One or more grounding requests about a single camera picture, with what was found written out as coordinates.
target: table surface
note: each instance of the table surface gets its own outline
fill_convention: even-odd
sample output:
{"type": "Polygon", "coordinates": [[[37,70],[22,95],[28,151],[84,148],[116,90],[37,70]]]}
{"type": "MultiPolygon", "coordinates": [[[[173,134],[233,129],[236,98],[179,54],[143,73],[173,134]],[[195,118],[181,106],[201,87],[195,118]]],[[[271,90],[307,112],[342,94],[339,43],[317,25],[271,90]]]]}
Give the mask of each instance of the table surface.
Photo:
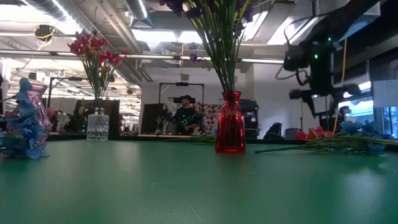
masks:
{"type": "Polygon", "coordinates": [[[215,154],[176,142],[49,142],[0,159],[0,223],[397,223],[398,156],[215,154]]]}

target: person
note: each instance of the person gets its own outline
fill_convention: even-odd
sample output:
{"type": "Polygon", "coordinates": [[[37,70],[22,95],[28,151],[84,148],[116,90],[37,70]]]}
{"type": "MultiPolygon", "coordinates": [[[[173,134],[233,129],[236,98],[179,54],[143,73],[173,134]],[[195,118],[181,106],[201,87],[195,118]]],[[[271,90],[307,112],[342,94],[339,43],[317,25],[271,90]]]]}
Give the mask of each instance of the person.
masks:
{"type": "Polygon", "coordinates": [[[175,113],[174,119],[177,121],[177,133],[192,134],[196,127],[199,127],[198,119],[190,119],[197,114],[191,106],[192,97],[185,95],[182,97],[182,107],[175,113]]]}

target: red vase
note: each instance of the red vase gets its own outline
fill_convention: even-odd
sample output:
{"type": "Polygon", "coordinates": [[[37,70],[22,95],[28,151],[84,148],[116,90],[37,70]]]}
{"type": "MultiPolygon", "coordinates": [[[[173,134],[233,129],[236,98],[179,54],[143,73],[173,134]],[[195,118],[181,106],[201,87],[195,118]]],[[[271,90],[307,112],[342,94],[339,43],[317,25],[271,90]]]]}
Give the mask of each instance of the red vase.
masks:
{"type": "Polygon", "coordinates": [[[245,154],[244,119],[239,106],[241,92],[223,92],[224,106],[218,115],[216,152],[245,154]]]}

